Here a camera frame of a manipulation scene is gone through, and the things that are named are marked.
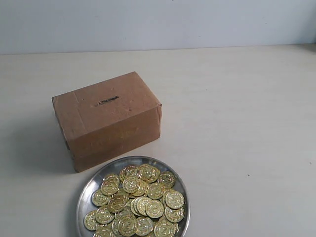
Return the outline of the brown cardboard coin box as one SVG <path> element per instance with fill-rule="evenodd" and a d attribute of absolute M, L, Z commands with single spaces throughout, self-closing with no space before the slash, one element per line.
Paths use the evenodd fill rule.
<path fill-rule="evenodd" d="M 160 137 L 162 104 L 136 72 L 54 96 L 76 172 Z"/>

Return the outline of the gold coin top centre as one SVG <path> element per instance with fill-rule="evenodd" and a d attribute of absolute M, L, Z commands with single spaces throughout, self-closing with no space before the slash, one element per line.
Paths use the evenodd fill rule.
<path fill-rule="evenodd" d="M 140 177 L 140 170 L 138 166 L 134 164 L 128 165 L 122 170 L 122 175 L 125 179 L 128 177 L 134 177 L 138 179 Z"/>

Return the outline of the gold coin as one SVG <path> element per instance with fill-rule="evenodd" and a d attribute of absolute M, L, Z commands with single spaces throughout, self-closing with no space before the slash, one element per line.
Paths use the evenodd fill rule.
<path fill-rule="evenodd" d="M 104 181 L 100 189 L 103 195 L 112 196 L 119 190 L 119 184 L 116 181 Z"/>
<path fill-rule="evenodd" d="M 171 209 L 179 209 L 184 205 L 184 197 L 178 191 L 170 191 L 165 196 L 165 203 Z"/>
<path fill-rule="evenodd" d="M 145 212 L 150 218 L 160 218 L 164 213 L 164 205 L 159 200 L 151 200 L 146 204 Z"/>
<path fill-rule="evenodd" d="M 140 170 L 138 166 L 134 164 L 128 165 L 122 170 L 122 175 L 125 179 L 128 177 L 134 177 L 138 179 L 140 177 Z"/>
<path fill-rule="evenodd" d="M 127 193 L 135 193 L 140 187 L 140 180 L 135 177 L 127 177 L 123 181 L 122 187 Z"/>
<path fill-rule="evenodd" d="M 95 231 L 97 226 L 96 210 L 90 211 L 84 218 L 84 226 L 89 231 Z"/>

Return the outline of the round steel plate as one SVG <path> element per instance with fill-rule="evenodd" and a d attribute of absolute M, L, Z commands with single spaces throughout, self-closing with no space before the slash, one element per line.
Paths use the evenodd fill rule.
<path fill-rule="evenodd" d="M 164 162 L 146 156 L 129 156 L 123 157 L 116 160 L 110 160 L 105 162 L 105 164 L 91 177 L 91 179 L 86 183 L 85 187 L 83 188 L 81 195 L 79 197 L 77 203 L 77 210 L 76 210 L 76 230 L 78 237 L 91 237 L 93 236 L 92 231 L 89 231 L 84 226 L 84 217 L 85 215 L 96 209 L 96 206 L 92 203 L 92 194 L 96 191 L 101 183 L 105 175 L 109 173 L 118 173 L 120 172 L 125 166 L 130 164 L 142 165 L 142 164 L 150 164 L 157 167 L 161 171 L 171 171 L 175 177 L 175 185 L 174 188 L 176 191 L 179 191 L 184 196 L 184 211 L 185 215 L 182 221 L 179 223 L 179 231 L 175 234 L 176 237 L 186 237 L 187 229 L 190 222 L 190 202 L 188 197 L 188 192 L 186 186 L 180 176 L 176 173 L 174 169 L 170 166 L 165 164 Z"/>

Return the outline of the gold coin upper left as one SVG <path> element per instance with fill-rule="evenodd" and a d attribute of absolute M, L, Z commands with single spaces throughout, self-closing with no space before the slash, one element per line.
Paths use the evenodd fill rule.
<path fill-rule="evenodd" d="M 119 190 L 119 184 L 116 181 L 104 181 L 100 189 L 103 195 L 112 196 Z"/>

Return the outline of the gold coin right side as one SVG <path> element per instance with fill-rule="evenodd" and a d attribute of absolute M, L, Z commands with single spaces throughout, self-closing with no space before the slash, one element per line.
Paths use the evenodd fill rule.
<path fill-rule="evenodd" d="M 171 209 L 179 209 L 184 205 L 184 197 L 178 191 L 170 191 L 165 196 L 165 203 Z"/>

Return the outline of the gold coin lower centre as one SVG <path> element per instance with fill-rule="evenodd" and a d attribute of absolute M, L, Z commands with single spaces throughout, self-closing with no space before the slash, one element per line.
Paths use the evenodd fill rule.
<path fill-rule="evenodd" d="M 160 218 L 164 213 L 164 205 L 159 200 L 151 200 L 146 204 L 145 212 L 150 218 Z"/>

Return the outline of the gold coin far left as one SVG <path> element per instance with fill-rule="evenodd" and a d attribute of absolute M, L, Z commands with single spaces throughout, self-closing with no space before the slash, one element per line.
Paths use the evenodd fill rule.
<path fill-rule="evenodd" d="M 90 211 L 84 218 L 84 226 L 89 231 L 95 231 L 97 226 L 96 210 Z"/>

